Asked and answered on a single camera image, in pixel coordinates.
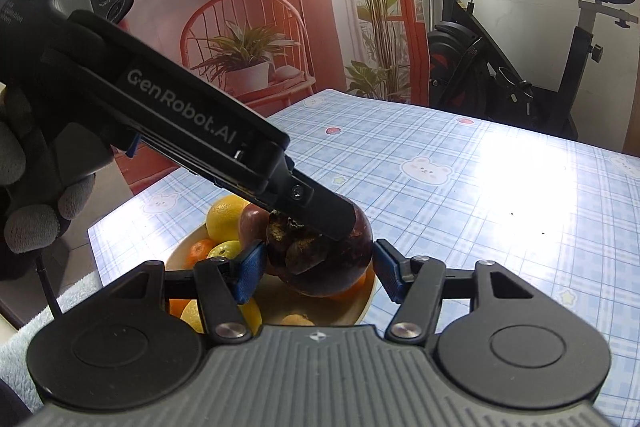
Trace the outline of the left gloved hand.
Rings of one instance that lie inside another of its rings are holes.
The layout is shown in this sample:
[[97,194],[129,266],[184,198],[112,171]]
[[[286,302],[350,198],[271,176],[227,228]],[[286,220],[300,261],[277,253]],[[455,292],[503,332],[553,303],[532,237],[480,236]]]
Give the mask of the left gloved hand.
[[81,124],[49,119],[21,90],[2,90],[2,280],[22,277],[67,231],[112,160],[112,148]]

